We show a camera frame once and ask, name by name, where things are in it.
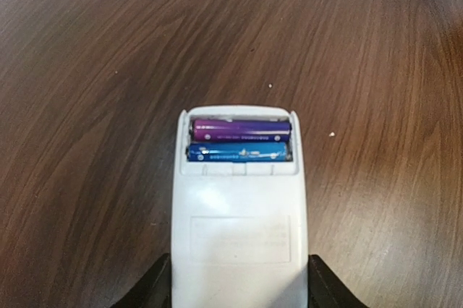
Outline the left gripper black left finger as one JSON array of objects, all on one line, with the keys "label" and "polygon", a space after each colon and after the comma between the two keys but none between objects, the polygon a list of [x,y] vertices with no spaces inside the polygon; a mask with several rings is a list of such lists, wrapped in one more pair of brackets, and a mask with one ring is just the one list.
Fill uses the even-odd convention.
[{"label": "left gripper black left finger", "polygon": [[115,308],[171,307],[171,257],[162,254]]}]

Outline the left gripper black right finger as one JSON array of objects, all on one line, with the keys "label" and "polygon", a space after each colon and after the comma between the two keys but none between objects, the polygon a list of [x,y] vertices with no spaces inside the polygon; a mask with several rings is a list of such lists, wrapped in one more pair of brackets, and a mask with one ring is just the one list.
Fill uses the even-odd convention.
[{"label": "left gripper black right finger", "polygon": [[309,307],[361,307],[362,302],[316,254],[308,257]]}]

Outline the white remote control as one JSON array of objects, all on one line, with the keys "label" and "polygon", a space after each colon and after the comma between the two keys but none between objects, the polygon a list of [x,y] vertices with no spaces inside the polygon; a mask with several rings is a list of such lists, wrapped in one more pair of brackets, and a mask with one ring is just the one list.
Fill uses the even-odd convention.
[{"label": "white remote control", "polygon": [[[195,121],[289,125],[273,142],[243,142],[241,162],[213,161]],[[307,198],[293,111],[202,106],[177,125],[171,212],[173,307],[307,307]]]}]

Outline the blue AAA battery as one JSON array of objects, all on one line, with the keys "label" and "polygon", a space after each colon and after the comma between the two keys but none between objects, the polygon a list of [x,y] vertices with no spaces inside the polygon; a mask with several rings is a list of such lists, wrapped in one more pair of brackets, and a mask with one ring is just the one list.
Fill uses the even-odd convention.
[{"label": "blue AAA battery", "polygon": [[291,155],[285,143],[224,142],[191,143],[187,148],[190,162],[286,162]]}]

